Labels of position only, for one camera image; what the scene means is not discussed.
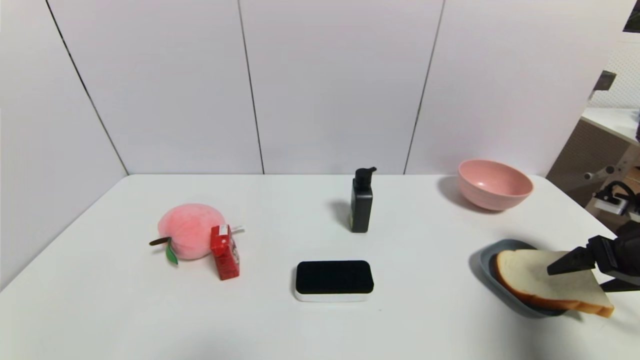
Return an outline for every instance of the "pink peach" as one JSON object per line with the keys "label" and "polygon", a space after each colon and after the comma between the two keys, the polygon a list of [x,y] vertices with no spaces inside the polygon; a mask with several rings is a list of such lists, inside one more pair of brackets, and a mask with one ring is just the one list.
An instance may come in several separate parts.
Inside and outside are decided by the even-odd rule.
{"label": "pink peach", "polygon": [[211,250],[211,228],[226,224],[222,214],[204,204],[183,204],[169,210],[160,222],[161,237],[171,237],[171,248],[180,259],[199,259]]}

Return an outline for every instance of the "brown stem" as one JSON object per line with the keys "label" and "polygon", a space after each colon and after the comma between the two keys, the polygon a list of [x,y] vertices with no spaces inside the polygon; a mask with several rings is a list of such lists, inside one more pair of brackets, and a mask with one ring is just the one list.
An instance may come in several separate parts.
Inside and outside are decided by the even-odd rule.
{"label": "brown stem", "polygon": [[164,244],[164,243],[168,242],[169,240],[171,240],[170,236],[168,236],[166,238],[160,238],[158,240],[154,240],[154,241],[150,242],[149,245],[151,245],[151,246],[160,245],[160,244]]}

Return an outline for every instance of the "bread crust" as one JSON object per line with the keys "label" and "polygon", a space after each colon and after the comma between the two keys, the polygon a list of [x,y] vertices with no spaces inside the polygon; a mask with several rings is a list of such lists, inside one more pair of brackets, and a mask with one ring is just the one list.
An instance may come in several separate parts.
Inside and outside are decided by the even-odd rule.
{"label": "bread crust", "polygon": [[594,304],[588,304],[586,302],[578,301],[578,300],[552,300],[552,299],[544,299],[533,294],[523,293],[512,288],[501,276],[500,274],[500,255],[505,253],[502,251],[498,253],[495,257],[494,266],[495,266],[495,274],[498,278],[498,281],[507,289],[510,293],[512,293],[516,298],[522,301],[525,304],[533,305],[537,307],[541,307],[543,309],[549,310],[577,310],[582,311],[587,314],[596,314],[602,316],[604,318],[609,318],[613,314],[613,307],[604,307]]}

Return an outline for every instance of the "green leaf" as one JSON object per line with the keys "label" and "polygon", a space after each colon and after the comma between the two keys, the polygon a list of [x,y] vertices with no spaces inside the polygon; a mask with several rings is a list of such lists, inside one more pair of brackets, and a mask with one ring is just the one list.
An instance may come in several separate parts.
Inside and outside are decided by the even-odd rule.
{"label": "green leaf", "polygon": [[172,263],[178,265],[178,258],[175,256],[175,254],[173,253],[173,249],[171,248],[171,240],[169,240],[166,244],[166,258],[171,261]]}

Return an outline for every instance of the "pink bowl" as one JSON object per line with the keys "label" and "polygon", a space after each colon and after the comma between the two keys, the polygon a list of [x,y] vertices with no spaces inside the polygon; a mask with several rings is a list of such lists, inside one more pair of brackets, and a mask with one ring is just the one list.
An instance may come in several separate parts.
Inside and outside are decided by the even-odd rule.
{"label": "pink bowl", "polygon": [[460,192],[489,210],[512,208],[531,194],[533,183],[520,171],[490,160],[467,160],[458,167]]}

